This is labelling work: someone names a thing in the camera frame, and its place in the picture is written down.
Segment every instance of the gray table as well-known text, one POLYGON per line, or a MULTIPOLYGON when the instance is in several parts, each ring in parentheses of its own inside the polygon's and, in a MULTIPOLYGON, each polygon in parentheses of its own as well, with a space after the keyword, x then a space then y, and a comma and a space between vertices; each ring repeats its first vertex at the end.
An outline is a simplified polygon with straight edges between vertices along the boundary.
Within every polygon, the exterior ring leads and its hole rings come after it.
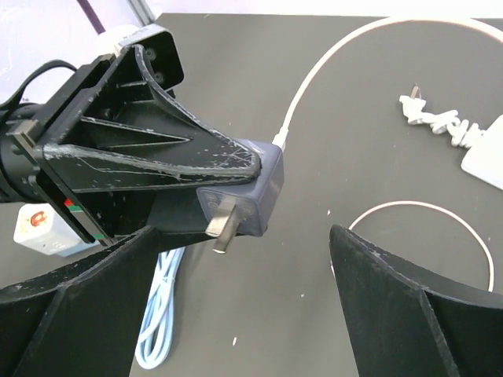
MULTIPOLYGON (((186 73, 178 99, 234 137, 269 141, 305 74, 366 18, 169 15, 186 73)), ((488 242, 503 291, 503 193, 465 174, 464 151, 427 127, 407 126, 398 96, 420 84, 430 110, 458 109, 488 126, 503 108, 503 49, 442 24, 404 24, 358 38, 332 58, 299 104, 285 155, 286 183, 262 239, 227 256, 197 245, 178 278, 168 362, 131 375, 358 375, 336 283, 329 229, 389 200, 455 211, 488 242)), ((3 206, 0 284, 64 263, 13 245, 16 206, 3 206)), ((421 208, 365 220, 365 238, 444 276, 484 289, 478 244, 457 223, 421 208)))

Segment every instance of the light blue cable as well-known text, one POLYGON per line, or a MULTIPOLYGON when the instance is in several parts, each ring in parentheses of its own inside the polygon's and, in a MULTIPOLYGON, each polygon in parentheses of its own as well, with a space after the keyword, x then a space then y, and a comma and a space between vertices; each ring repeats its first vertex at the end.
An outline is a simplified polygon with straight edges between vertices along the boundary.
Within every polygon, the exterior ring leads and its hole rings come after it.
POLYGON ((143 316, 134 355, 144 369, 161 365, 170 352, 173 338, 174 279, 184 247, 159 254, 152 279, 149 301, 143 316))

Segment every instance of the white background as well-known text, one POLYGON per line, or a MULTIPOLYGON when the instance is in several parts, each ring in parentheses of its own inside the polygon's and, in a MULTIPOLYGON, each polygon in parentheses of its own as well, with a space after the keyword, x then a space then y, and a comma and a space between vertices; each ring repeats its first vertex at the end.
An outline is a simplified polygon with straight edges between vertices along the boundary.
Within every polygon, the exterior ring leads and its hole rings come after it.
MULTIPOLYGON (((139 25, 124 0, 90 0, 105 29, 139 25)), ((260 13, 342 16, 404 14, 503 18, 503 0, 148 0, 167 13, 260 13)), ((96 33, 75 0, 0 0, 0 102, 38 66, 64 59, 76 66, 95 58, 96 33)), ((37 79, 25 98, 46 101, 68 77, 57 69, 37 79)))

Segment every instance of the gray power adapter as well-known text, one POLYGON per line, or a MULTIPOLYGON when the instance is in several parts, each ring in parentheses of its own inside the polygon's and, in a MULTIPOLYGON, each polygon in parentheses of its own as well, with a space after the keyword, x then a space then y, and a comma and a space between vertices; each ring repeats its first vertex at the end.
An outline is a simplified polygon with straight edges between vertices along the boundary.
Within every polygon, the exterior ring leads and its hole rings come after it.
POLYGON ((209 221, 206 233, 217 239, 214 250, 226 253, 236 233, 262 236, 285 181, 283 152, 261 141, 237 140, 255 151, 262 162, 260 175, 244 185, 211 186, 197 189, 197 198, 209 221))

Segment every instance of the charging cable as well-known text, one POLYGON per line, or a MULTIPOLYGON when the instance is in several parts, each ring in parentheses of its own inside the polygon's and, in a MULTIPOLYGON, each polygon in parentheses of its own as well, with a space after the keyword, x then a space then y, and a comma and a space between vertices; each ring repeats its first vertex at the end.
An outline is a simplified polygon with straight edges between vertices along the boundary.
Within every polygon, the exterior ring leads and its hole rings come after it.
MULTIPOLYGON (((355 40, 359 36, 363 34, 376 30, 380 27, 385 27, 393 24, 402 24, 405 22, 414 22, 414 21, 429 21, 429 22, 440 22, 444 24, 454 24, 457 26, 468 27, 472 30, 479 31, 491 38, 498 40, 499 42, 503 42, 503 31, 498 30, 495 27, 490 26, 489 24, 485 24, 481 21, 467 19, 467 20, 458 20, 458 19, 448 19, 448 18, 401 18, 401 17, 389 17, 381 20, 377 20, 371 22, 370 24, 364 25, 350 34, 346 35, 344 38, 340 39, 335 45, 333 45, 311 68, 311 70, 307 73, 307 76, 304 78, 300 87, 298 88, 295 96, 292 99, 292 102, 288 106, 288 110, 283 121, 283 125, 279 129, 276 136, 274 136, 273 144, 279 146, 283 151, 286 149, 286 139, 288 137, 290 123, 292 122, 293 113, 295 112, 297 105, 302 99, 304 93, 306 92, 307 87, 311 84, 316 74, 323 68, 323 66, 330 60, 330 58, 337 53, 340 49, 342 49, 346 44, 355 40)), ((429 113, 423 113, 422 110, 426 105, 426 101, 419 98, 416 98, 417 92, 420 91, 417 86, 414 87, 413 93, 411 96, 401 97, 400 101, 403 105, 404 115, 407 116, 409 120, 409 124, 429 124, 432 131, 437 134, 441 134, 444 132, 449 132, 452 136, 451 143, 456 146, 461 146, 465 148, 471 148, 482 136, 483 131, 479 130, 477 124, 473 124, 469 127, 468 121, 461 122, 457 117, 456 111, 451 111, 447 113, 443 113, 441 115, 433 115, 429 113)), ((445 208, 441 208, 429 203, 416 202, 412 200, 404 200, 398 202, 389 202, 384 203, 370 210, 366 211, 364 214, 359 216, 356 221, 351 224, 350 229, 353 229, 363 218, 368 216, 369 214, 386 207, 394 207, 398 205, 414 205, 420 207, 430 208, 432 210, 440 211, 444 214, 447 214, 454 220, 460 222, 479 242, 480 246, 484 250, 484 253, 487 257, 487 262, 489 264, 489 284, 488 291, 492 291, 494 287, 494 263, 492 256, 489 252, 489 248, 483 242, 482 238, 479 234, 462 218, 457 216, 455 213, 446 210, 445 208)))
POLYGON ((185 248, 159 254, 134 355, 140 367, 154 369, 170 352, 174 322, 174 279, 185 248))

